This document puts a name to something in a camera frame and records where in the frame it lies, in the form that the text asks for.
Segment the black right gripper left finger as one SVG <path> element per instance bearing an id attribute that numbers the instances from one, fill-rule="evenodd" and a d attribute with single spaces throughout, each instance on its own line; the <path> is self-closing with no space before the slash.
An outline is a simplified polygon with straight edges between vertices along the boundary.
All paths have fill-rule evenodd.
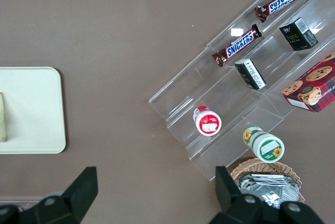
<path id="1" fill-rule="evenodd" d="M 97 169 L 86 167 L 61 195 L 48 196 L 20 213 L 19 222 L 81 223 L 97 193 Z"/>

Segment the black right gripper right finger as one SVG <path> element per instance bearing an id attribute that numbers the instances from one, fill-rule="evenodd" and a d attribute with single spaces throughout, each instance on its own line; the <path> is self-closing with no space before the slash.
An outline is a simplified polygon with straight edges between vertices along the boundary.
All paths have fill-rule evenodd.
<path id="1" fill-rule="evenodd" d="M 242 194 L 224 166 L 216 167 L 215 191 L 221 212 L 210 223 L 282 223 L 278 209 Z"/>

